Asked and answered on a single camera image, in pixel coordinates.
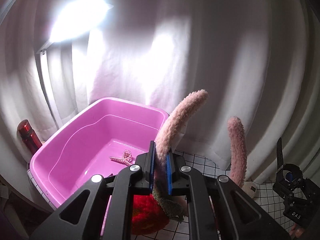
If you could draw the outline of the person's right hand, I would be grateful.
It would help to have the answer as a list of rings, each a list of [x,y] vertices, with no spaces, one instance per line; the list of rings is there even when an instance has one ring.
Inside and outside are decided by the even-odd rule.
[[[299,239],[304,232],[305,232],[305,229],[295,223],[291,227],[291,229],[289,231],[289,235],[290,235],[291,239]]]

